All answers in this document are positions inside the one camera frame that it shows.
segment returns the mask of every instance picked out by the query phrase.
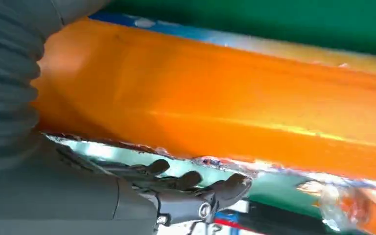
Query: metal bolt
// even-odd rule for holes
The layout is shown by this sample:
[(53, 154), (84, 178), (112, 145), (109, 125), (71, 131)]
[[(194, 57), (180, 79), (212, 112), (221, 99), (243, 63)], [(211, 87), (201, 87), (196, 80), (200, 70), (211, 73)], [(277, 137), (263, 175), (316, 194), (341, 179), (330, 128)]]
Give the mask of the metal bolt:
[(156, 220), (156, 223), (157, 224), (166, 224), (167, 221), (168, 221), (168, 218), (166, 216), (164, 216), (164, 215), (161, 215)]
[(201, 219), (205, 219), (211, 212), (211, 205), (208, 202), (201, 204), (200, 209), (198, 210), (198, 215)]

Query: robotic hand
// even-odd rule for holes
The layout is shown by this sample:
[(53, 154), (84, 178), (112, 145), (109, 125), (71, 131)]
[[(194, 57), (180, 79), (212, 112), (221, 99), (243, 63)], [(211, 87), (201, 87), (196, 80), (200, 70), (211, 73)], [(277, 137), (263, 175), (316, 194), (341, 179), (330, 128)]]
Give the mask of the robotic hand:
[(201, 175), (190, 171), (183, 176), (157, 176), (169, 169), (165, 160), (149, 166), (127, 166), (98, 162), (100, 166), (133, 184), (133, 189), (151, 201), (158, 210), (157, 224), (201, 220), (212, 223), (215, 213), (242, 199), (252, 185), (250, 178), (234, 174), (226, 181), (218, 181), (206, 188), (194, 188), (202, 181)]

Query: gray corrugated sleeve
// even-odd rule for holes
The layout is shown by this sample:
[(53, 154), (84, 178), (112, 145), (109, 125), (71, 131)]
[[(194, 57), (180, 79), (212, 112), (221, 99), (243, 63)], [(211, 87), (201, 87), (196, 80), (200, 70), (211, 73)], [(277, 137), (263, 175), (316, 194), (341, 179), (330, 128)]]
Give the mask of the gray corrugated sleeve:
[(30, 81), (40, 74), (44, 43), (64, 24), (97, 11), (107, 0), (0, 0), (0, 168), (34, 154), (44, 141), (31, 129), (38, 114)]

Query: orange tube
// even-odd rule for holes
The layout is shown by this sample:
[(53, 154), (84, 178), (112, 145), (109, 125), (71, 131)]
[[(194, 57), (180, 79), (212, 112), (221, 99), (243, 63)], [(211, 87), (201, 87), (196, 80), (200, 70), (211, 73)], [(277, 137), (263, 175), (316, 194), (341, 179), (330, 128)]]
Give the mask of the orange tube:
[(376, 180), (376, 75), (87, 19), (40, 65), (42, 130)]

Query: glossy orange surface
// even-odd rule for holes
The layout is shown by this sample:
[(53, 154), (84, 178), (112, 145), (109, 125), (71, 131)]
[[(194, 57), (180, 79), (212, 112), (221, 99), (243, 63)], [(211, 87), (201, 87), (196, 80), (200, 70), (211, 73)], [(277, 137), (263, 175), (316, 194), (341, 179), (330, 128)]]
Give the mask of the glossy orange surface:
[(43, 130), (376, 180), (376, 75), (87, 19), (40, 65)]

